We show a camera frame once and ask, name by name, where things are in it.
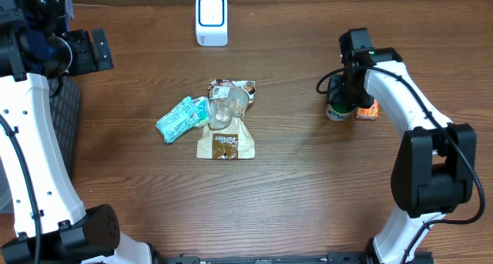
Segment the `green lid seasoning jar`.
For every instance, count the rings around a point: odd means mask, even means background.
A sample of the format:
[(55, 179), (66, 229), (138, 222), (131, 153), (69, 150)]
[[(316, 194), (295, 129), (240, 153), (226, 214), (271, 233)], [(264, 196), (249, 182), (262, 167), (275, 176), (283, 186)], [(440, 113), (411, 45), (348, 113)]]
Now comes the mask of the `green lid seasoning jar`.
[(329, 119), (335, 122), (346, 120), (354, 110), (345, 104), (327, 104), (325, 112)]

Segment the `orange tissue pack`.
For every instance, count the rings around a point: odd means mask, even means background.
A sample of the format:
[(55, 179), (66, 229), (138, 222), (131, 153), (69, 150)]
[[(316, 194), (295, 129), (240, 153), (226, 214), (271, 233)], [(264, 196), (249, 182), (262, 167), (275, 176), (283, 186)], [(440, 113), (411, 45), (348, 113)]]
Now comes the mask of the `orange tissue pack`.
[(355, 118), (361, 120), (371, 120), (374, 121), (378, 117), (379, 104), (375, 99), (370, 108), (357, 107), (355, 111)]

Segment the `light green wet wipes pack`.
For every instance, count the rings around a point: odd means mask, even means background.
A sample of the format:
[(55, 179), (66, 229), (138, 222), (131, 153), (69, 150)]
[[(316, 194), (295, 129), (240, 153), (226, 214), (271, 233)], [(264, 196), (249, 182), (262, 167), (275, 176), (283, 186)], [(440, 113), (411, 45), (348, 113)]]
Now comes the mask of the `light green wet wipes pack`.
[(165, 143), (175, 142), (200, 120), (200, 114), (191, 97), (185, 97), (156, 123)]

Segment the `teal white tissue pack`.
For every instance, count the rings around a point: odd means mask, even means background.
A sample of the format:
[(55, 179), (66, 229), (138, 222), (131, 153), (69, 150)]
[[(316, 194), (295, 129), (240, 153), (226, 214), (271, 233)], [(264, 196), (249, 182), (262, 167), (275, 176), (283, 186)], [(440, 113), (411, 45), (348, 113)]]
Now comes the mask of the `teal white tissue pack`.
[(201, 96), (193, 100), (193, 104), (197, 108), (198, 122), (194, 125), (195, 128), (201, 128), (211, 123), (210, 101), (207, 97)]

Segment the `brown white snack pouch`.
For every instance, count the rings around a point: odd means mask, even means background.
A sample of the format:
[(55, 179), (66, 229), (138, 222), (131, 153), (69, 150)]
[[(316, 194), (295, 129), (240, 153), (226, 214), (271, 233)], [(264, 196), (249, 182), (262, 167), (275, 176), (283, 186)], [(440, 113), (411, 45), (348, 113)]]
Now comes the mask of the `brown white snack pouch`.
[(208, 96), (198, 101), (205, 107), (207, 118), (198, 125), (203, 135), (197, 143), (197, 158), (255, 157), (255, 141), (243, 119), (255, 99), (256, 90), (256, 83), (250, 80), (216, 79), (209, 83)]

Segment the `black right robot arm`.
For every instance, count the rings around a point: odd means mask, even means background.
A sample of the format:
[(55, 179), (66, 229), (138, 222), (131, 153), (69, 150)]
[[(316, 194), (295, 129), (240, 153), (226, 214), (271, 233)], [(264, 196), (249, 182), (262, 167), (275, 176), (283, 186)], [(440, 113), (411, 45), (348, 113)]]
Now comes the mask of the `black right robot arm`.
[(416, 86), (394, 48), (375, 48), (366, 28), (339, 38), (343, 68), (322, 79), (328, 83), (326, 115), (344, 121), (358, 109), (378, 104), (401, 137), (391, 173), (396, 206), (384, 228), (363, 252), (330, 252), (328, 263), (433, 263), (429, 252), (418, 252), (437, 224), (478, 191), (479, 209), (462, 225), (479, 220), (485, 193), (474, 171), (477, 135), (467, 123), (455, 124), (440, 113)]

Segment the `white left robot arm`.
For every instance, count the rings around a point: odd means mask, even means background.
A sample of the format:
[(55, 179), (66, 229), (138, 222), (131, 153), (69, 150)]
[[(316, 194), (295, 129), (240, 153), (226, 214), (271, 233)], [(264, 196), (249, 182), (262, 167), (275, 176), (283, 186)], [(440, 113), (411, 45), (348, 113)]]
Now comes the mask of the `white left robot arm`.
[(49, 100), (50, 80), (113, 67), (102, 29), (72, 31), (70, 0), (1, 0), (1, 161), (16, 236), (7, 263), (157, 263), (125, 235), (112, 206), (86, 208), (67, 173)]

